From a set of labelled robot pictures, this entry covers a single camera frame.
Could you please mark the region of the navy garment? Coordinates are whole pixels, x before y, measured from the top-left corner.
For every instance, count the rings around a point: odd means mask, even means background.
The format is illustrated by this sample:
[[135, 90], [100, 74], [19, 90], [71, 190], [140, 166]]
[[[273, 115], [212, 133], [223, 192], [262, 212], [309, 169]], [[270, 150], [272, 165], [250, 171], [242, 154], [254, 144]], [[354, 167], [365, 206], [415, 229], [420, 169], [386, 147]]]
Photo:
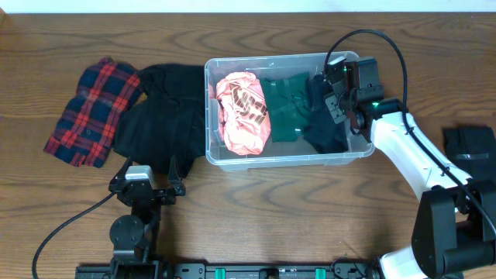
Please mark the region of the navy garment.
[[330, 92], [332, 87], [321, 74], [308, 81], [310, 113], [303, 137], [317, 153], [345, 153], [348, 143], [344, 123], [334, 123], [324, 99]]

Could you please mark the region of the dark green garment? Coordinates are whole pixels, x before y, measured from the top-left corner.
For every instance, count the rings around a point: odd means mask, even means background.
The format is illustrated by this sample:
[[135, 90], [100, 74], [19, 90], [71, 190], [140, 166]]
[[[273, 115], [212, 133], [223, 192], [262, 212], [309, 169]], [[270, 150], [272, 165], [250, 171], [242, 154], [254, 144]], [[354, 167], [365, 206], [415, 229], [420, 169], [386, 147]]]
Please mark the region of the dark green garment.
[[295, 142], [308, 126], [311, 112], [308, 80], [309, 73], [300, 73], [289, 78], [263, 79], [260, 82], [274, 143]]

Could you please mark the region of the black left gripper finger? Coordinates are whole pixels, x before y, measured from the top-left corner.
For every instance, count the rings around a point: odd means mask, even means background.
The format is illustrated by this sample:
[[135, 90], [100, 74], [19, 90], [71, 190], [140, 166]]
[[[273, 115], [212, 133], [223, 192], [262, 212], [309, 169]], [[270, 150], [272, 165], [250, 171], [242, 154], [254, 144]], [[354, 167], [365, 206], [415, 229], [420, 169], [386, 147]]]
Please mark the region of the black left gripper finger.
[[128, 157], [125, 163], [121, 166], [117, 174], [114, 176], [115, 181], [125, 180], [126, 172], [133, 165], [133, 161], [130, 157]]
[[173, 155], [170, 159], [170, 168], [167, 176], [168, 182], [170, 186], [174, 190], [183, 190], [184, 189], [184, 182], [183, 178], [180, 174], [180, 169], [177, 163], [177, 158], [175, 155]]

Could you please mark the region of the clear plastic storage bin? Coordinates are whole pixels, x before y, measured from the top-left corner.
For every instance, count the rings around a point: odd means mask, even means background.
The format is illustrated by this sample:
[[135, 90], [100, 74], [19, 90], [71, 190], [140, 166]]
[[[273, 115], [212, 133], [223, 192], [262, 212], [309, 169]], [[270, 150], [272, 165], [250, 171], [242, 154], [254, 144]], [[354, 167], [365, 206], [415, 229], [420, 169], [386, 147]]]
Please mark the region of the clear plastic storage bin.
[[212, 58], [205, 64], [205, 155], [210, 164], [223, 171], [244, 171], [250, 168], [292, 167], [301, 165], [344, 165], [368, 157], [375, 146], [363, 136], [350, 132], [350, 121], [344, 122], [346, 144], [344, 153], [318, 153], [302, 136], [294, 142], [274, 143], [269, 139], [259, 155], [238, 155], [226, 147], [221, 138], [219, 102], [215, 99], [216, 85], [232, 72], [248, 71], [258, 79], [279, 80], [296, 74], [314, 77], [323, 71], [325, 53], [301, 53], [263, 57]]

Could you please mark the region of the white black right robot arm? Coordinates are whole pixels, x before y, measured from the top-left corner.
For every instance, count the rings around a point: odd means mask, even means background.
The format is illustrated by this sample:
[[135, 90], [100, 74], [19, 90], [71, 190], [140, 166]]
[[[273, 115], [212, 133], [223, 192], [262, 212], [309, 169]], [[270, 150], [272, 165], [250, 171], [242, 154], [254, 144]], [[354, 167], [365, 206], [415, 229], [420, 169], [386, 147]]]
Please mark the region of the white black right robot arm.
[[419, 200], [409, 246], [379, 259], [382, 278], [442, 278], [495, 263], [495, 185], [475, 181], [418, 128], [403, 102], [386, 99], [373, 57], [326, 60], [333, 120], [381, 150]]

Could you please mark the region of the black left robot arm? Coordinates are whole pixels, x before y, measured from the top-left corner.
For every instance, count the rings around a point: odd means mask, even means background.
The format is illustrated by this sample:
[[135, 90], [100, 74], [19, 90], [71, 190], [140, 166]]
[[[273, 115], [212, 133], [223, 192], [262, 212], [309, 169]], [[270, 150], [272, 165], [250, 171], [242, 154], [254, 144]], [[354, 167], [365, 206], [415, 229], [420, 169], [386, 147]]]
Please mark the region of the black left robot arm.
[[109, 237], [113, 244], [111, 278], [163, 279], [174, 276], [174, 268], [157, 253], [161, 208], [174, 205], [186, 189], [177, 158], [170, 159], [169, 188], [156, 189], [151, 167], [134, 166], [127, 159], [111, 179], [108, 189], [131, 208], [117, 218]]

